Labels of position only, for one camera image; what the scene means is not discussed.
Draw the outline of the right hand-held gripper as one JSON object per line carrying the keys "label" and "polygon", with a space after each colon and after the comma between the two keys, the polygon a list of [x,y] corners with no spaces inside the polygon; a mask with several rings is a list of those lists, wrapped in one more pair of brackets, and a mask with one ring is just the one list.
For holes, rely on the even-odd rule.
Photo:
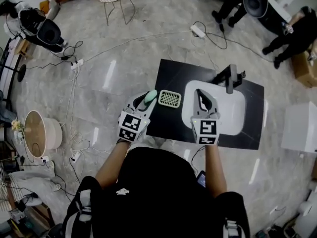
{"label": "right hand-held gripper", "polygon": [[[206,114],[200,115],[201,111],[206,112]],[[191,125],[195,142],[199,145],[216,145],[220,129],[217,100],[205,90],[196,89],[193,115],[191,116]]]}

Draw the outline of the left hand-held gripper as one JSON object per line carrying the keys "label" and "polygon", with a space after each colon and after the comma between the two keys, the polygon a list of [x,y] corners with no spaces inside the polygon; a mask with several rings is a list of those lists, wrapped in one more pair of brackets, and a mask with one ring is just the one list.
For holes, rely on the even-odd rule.
{"label": "left hand-held gripper", "polygon": [[146,131],[150,124],[149,117],[157,103],[157,98],[145,103],[148,92],[136,94],[128,100],[128,105],[123,109],[118,120],[118,137],[135,142]]}

